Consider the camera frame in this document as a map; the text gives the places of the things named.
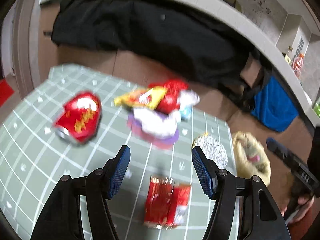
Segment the red fuzzy sleeve forearm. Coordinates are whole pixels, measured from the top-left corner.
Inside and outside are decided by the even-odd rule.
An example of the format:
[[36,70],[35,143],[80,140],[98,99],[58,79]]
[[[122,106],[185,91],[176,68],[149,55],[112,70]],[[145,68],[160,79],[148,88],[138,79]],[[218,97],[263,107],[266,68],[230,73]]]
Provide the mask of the red fuzzy sleeve forearm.
[[308,231],[319,213],[319,199],[316,199],[303,219],[288,226],[292,240],[300,240]]

